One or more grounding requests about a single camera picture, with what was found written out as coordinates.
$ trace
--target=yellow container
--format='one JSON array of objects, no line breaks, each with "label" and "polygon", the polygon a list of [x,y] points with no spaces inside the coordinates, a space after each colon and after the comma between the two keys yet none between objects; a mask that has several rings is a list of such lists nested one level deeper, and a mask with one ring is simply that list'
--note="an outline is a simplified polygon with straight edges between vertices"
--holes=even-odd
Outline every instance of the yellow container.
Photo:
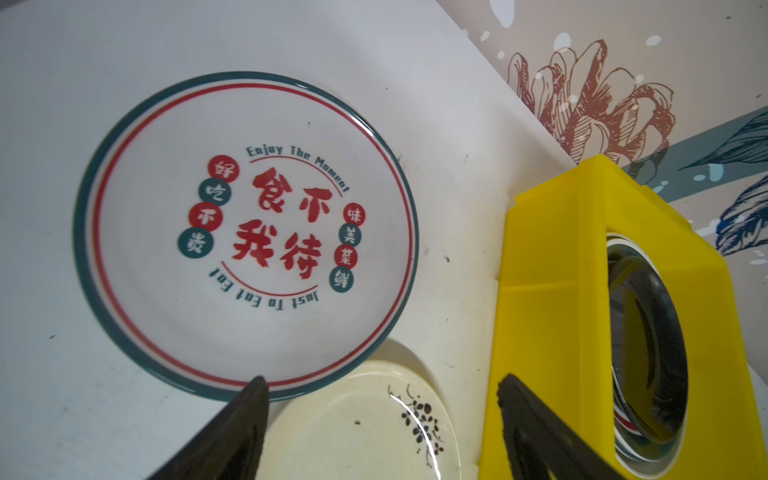
[{"label": "yellow container", "polygon": [[497,405],[514,373],[616,471],[606,234],[653,260],[688,363],[687,425],[663,478],[768,478],[724,259],[648,187],[599,155],[517,197],[507,214],[481,480],[511,478]]}]

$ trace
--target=cream plate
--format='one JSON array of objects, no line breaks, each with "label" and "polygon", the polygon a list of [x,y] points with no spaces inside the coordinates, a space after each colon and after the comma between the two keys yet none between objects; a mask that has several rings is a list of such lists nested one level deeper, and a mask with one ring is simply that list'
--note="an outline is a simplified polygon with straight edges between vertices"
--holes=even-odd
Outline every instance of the cream plate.
[{"label": "cream plate", "polygon": [[229,399],[311,392],[394,326],[416,268],[415,208],[382,138],[337,98],[256,72],[183,81],[139,104],[85,173],[83,289],[154,375]]},{"label": "cream plate", "polygon": [[256,478],[453,480],[461,464],[432,387],[400,365],[372,360],[280,413]]}]

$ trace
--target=white table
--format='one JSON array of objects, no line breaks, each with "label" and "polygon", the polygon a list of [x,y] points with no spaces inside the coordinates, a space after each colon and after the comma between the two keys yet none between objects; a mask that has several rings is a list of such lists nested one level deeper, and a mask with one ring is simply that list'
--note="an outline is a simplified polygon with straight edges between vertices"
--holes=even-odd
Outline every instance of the white table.
[{"label": "white table", "polygon": [[436,387],[476,476],[504,214],[511,195],[573,164],[436,2],[27,0],[0,12],[0,65],[0,478],[143,478],[222,408],[104,334],[74,270],[71,218],[124,114],[233,70],[336,95],[401,156],[421,254],[376,358]]}]

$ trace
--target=red flower illustration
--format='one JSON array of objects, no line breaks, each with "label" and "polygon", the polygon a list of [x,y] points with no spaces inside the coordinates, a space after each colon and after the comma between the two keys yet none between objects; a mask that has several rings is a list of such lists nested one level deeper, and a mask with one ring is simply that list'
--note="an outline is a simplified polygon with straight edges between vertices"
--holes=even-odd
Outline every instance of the red flower illustration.
[{"label": "red flower illustration", "polygon": [[[636,85],[624,68],[603,76],[606,57],[602,40],[580,57],[561,48],[529,82],[528,63],[516,53],[508,83],[576,163],[605,154],[623,167],[650,155],[658,165],[674,126],[674,92],[662,84]],[[631,170],[637,174],[639,166]]]}]

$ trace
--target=wall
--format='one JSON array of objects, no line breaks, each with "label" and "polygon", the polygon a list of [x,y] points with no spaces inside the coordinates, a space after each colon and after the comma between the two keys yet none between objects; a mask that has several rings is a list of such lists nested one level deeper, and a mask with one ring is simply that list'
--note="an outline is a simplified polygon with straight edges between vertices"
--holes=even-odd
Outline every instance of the wall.
[{"label": "wall", "polygon": [[574,162],[606,154],[725,256],[768,379],[768,0],[439,3]]}]

